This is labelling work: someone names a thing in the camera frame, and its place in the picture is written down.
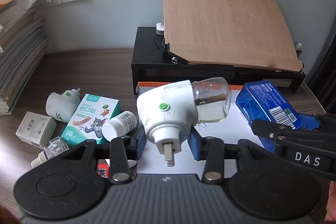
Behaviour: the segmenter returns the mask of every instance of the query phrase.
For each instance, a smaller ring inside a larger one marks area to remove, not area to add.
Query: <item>white cardboard box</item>
[[[27,112],[16,135],[24,142],[42,148],[50,141],[56,128],[52,117]]]

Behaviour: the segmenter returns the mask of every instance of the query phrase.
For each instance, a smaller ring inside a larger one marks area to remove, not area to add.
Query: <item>small cardboard box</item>
[[[94,139],[97,144],[108,142],[102,135],[103,124],[120,113],[119,100],[85,94],[68,125],[62,138],[70,146],[85,140]]]
[[[42,148],[50,141],[56,128],[52,117],[27,112],[16,135],[24,142]]]

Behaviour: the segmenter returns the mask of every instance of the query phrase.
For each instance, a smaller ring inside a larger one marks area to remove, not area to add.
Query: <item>green button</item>
[[[164,110],[164,109],[168,108],[168,105],[167,105],[166,103],[161,103],[161,104],[159,105],[159,108],[160,108],[161,110]]]

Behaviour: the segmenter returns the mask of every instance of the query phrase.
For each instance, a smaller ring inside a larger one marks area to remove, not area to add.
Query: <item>black curtain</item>
[[[336,36],[307,85],[325,111],[336,114]]]

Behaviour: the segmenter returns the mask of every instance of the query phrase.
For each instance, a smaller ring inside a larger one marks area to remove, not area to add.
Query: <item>stack of books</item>
[[[47,49],[42,0],[0,0],[0,114],[11,114]]]

